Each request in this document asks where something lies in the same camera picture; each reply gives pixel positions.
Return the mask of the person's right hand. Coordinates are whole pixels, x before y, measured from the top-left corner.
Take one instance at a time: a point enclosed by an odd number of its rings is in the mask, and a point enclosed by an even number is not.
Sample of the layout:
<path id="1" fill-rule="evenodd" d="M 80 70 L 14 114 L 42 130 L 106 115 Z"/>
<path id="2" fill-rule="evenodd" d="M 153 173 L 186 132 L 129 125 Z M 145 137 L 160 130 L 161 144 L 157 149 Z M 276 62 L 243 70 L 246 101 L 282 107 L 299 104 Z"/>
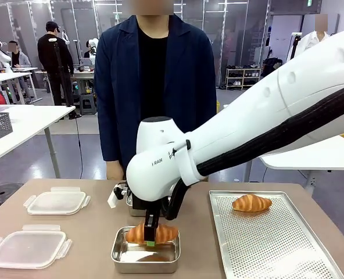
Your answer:
<path id="1" fill-rule="evenodd" d="M 123 180 L 124 170 L 118 160 L 106 162 L 106 178 L 108 180 Z"/>

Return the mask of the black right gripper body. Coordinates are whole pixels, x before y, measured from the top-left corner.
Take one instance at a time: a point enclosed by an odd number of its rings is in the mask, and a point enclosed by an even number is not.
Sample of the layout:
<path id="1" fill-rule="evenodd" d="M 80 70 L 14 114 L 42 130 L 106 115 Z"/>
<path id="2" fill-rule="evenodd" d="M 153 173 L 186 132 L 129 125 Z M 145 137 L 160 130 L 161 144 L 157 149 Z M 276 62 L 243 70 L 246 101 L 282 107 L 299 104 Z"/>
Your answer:
<path id="1" fill-rule="evenodd" d="M 135 217 L 145 217 L 146 211 L 149 209 L 160 209 L 160 216 L 164 217 L 164 213 L 170 201 L 169 196 L 166 196 L 162 199 L 159 199 L 153 202 L 143 201 L 137 198 L 135 195 L 131 195 L 131 197 L 132 197 L 131 215 Z"/>

